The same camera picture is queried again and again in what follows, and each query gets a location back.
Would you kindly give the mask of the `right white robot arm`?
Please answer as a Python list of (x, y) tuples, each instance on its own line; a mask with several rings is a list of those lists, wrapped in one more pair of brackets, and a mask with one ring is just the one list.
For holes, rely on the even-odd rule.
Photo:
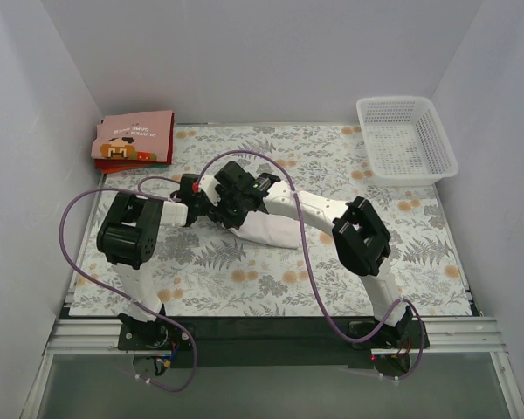
[(374, 315), (373, 326), (361, 327), (355, 335), (345, 334), (335, 323), (332, 329), (353, 345), (379, 338), (386, 347), (398, 347), (408, 339), (411, 305), (402, 297), (391, 271), (390, 233), (370, 201), (317, 196), (297, 189), (286, 171), (279, 176), (263, 173), (253, 177), (234, 161), (214, 176), (201, 174), (198, 188), (232, 225), (251, 212), (262, 211), (330, 235), (341, 265), (362, 281)]

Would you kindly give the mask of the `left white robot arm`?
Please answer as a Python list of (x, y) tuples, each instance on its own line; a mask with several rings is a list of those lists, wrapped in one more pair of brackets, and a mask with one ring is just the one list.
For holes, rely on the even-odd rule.
[(182, 176), (174, 194), (181, 203), (119, 192), (100, 226), (97, 248), (113, 265), (122, 291), (130, 297), (128, 310), (117, 318), (147, 348), (163, 347), (170, 330), (170, 324), (157, 317), (165, 312), (148, 261), (154, 256), (162, 223), (190, 226), (209, 210), (210, 202), (198, 194), (197, 183), (197, 175)]

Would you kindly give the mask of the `white t shirt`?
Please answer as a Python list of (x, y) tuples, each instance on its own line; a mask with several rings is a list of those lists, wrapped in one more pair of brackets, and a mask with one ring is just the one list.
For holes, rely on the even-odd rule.
[(272, 247), (297, 249), (300, 246), (300, 224), (291, 218), (249, 212), (239, 228), (229, 228), (235, 236)]

